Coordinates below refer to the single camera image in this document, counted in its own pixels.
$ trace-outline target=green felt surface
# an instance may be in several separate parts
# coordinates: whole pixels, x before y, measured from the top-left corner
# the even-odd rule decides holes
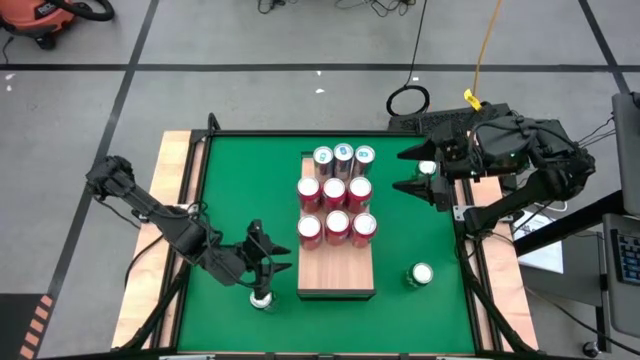
[[[296,295],[299,207],[296,183],[303,152],[347,142],[376,151],[369,176],[377,295],[368,302],[303,302]],[[209,159],[203,200],[225,243],[242,241],[260,218],[272,241],[292,249],[276,257],[293,267],[274,277],[277,311],[249,305],[250,290],[223,287],[194,268],[178,343],[181,351],[472,353],[469,315],[460,268],[453,254],[448,213],[393,190],[415,162],[396,154],[420,139],[409,137],[218,137]],[[434,270],[427,287],[410,290],[403,278],[415,262]]]

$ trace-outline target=yellow cable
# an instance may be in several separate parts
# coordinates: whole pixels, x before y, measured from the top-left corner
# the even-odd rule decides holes
[[[491,37],[491,30],[493,29],[493,24],[496,22],[496,18],[498,17],[498,12],[500,10],[500,5],[502,5],[502,0],[498,0],[496,4],[495,10],[493,10],[493,15],[491,16],[491,21],[489,22],[489,27],[487,28],[487,34],[484,36],[484,41],[482,42],[482,49],[480,50],[480,56],[478,56],[478,63],[476,64],[476,72],[473,75],[473,92],[472,94],[476,95],[476,85],[478,83],[478,74],[480,73],[480,64],[482,63],[482,58],[484,57],[484,51],[487,48],[487,43],[489,42],[489,37]]]

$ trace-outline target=gray floor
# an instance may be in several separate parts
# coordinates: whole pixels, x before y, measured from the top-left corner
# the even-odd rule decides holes
[[[386,98],[407,77],[406,71],[364,67],[216,67],[212,69],[217,71],[190,72],[170,64],[408,64],[421,7],[411,8],[404,17],[379,18],[366,6],[338,10],[333,0],[299,0],[260,15],[250,0],[159,0],[139,63],[165,64],[169,71],[133,73],[134,67],[126,64],[149,6],[158,0],[112,2],[118,13],[115,21],[78,21],[59,38],[54,51],[41,51],[32,41],[17,38],[7,50],[11,63],[42,64],[38,71],[0,68],[2,293],[47,291],[82,194],[84,173],[108,121],[117,123],[109,153],[131,160],[138,182],[148,187],[165,130],[202,128],[210,111],[226,129],[384,129]],[[494,4],[431,0],[417,62],[473,64]],[[640,38],[633,34],[640,30],[640,3],[589,4],[618,63],[639,65]],[[0,33],[0,44],[6,39],[6,32]],[[577,0],[505,1],[485,63],[607,64]],[[50,71],[47,64],[52,64]],[[85,64],[85,70],[93,71],[55,67],[64,64]],[[632,90],[640,89],[640,74],[624,77]],[[414,82],[431,92],[431,110],[466,106],[462,92],[472,81],[468,71],[414,73]],[[616,92],[608,72],[513,72],[509,67],[482,73],[478,87],[483,100],[508,102],[531,117],[559,118],[576,139],[610,117],[610,97]],[[113,111],[118,94],[126,95],[121,113],[117,106]],[[412,94],[403,95],[397,111],[410,111],[417,101]],[[569,202],[569,213],[619,188],[615,139],[595,144],[590,151],[598,172]],[[126,211],[122,204],[112,204]],[[40,356],[109,349],[135,236],[134,229],[91,205]],[[593,309],[556,300],[594,322]],[[593,339],[554,308],[535,298],[529,301],[542,349],[578,356],[580,345]],[[640,348],[637,339],[617,337]],[[608,357],[630,358],[618,349]]]

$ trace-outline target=soda can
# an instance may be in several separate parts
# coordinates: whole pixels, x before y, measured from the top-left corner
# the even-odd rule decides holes
[[[347,198],[347,188],[344,182],[337,178],[331,178],[322,187],[322,204],[328,214],[333,210],[341,210]]]
[[[350,221],[344,211],[330,212],[325,222],[325,234],[329,244],[342,245],[349,240]]]
[[[270,292],[262,299],[257,299],[255,291],[252,291],[251,295],[249,295],[249,303],[257,310],[274,312],[276,309],[276,295]]]
[[[351,177],[351,165],[353,164],[353,148],[349,144],[338,144],[333,148],[334,168],[333,176],[342,181]]]
[[[355,160],[353,162],[353,170],[351,176],[366,176],[371,171],[373,160],[376,158],[376,152],[373,151],[371,146],[362,145],[356,149]]]
[[[352,214],[359,214],[367,210],[373,188],[367,178],[357,177],[349,183],[347,192],[347,210]]]
[[[313,151],[313,173],[320,185],[333,177],[333,151],[320,146]]]
[[[376,218],[369,213],[362,213],[353,219],[353,233],[351,234],[351,244],[357,248],[369,245],[371,239],[376,235],[378,223]]]
[[[306,215],[298,221],[298,238],[305,250],[315,250],[322,244],[322,223],[313,215]]]
[[[298,181],[298,199],[300,209],[306,213],[314,213],[320,208],[320,183],[314,177],[303,177]]]
[[[417,263],[407,270],[407,282],[411,287],[420,288],[433,280],[433,269],[426,263]]]
[[[419,161],[416,165],[414,178],[418,179],[423,176],[433,176],[436,173],[438,165],[433,161]]]

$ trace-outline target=shop vacuum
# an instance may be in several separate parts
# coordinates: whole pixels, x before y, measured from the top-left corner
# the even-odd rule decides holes
[[[96,0],[104,12],[94,12],[82,2],[71,0],[0,0],[0,27],[13,35],[27,36],[41,49],[53,49],[54,36],[79,16],[91,21],[109,21],[115,15],[109,0]]]

